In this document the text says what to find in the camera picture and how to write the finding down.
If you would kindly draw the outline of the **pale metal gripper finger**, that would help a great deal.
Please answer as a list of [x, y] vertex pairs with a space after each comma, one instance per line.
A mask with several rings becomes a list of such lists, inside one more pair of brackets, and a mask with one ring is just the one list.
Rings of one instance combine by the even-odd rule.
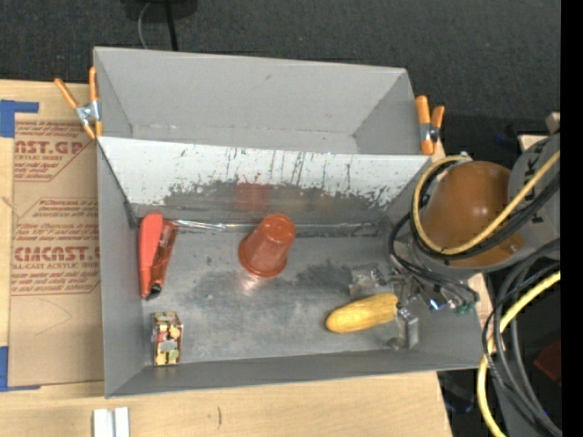
[[396, 325], [399, 333], [387, 341], [387, 346], [393, 350], [410, 350], [420, 340], [420, 321], [409, 309], [402, 307], [396, 313]]
[[378, 268], [353, 269], [349, 291], [351, 295], [370, 295], [386, 284], [384, 275]]

